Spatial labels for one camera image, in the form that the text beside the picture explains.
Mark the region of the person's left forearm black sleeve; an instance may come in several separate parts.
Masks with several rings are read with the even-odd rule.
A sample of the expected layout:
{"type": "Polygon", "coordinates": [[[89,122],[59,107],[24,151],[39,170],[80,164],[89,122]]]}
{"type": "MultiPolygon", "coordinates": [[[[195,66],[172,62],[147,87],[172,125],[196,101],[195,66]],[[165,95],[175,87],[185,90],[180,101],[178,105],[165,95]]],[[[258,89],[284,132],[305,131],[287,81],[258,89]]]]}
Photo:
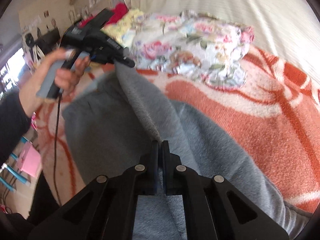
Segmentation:
{"type": "Polygon", "coordinates": [[[13,89],[1,100],[1,164],[7,161],[21,136],[29,130],[31,117],[43,102],[36,93],[51,65],[43,61],[21,89],[13,89]]]}

